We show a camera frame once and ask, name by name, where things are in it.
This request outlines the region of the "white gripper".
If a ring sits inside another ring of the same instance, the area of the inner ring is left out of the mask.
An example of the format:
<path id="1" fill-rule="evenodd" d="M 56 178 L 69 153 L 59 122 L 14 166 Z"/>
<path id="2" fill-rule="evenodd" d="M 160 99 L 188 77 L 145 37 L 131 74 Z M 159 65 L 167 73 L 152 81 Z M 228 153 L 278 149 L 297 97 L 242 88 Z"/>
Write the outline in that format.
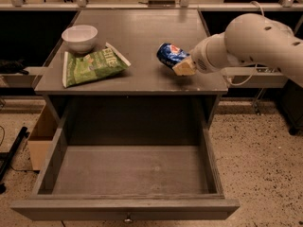
<path id="1" fill-rule="evenodd" d="M 177 76 L 192 76 L 199 72 L 207 74 L 219 70 L 220 65 L 220 38 L 207 37 L 199 42 L 187 57 L 172 67 Z"/>

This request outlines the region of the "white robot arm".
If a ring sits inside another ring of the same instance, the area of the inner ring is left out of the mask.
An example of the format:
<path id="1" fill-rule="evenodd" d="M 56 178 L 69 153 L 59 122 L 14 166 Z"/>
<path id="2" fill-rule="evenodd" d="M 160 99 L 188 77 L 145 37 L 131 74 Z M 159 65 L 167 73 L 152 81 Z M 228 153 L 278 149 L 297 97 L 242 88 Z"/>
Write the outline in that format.
<path id="1" fill-rule="evenodd" d="M 232 20 L 225 32 L 200 41 L 172 70 L 178 76 L 191 76 L 251 64 L 274 68 L 302 85 L 303 40 L 280 22 L 245 13 Z"/>

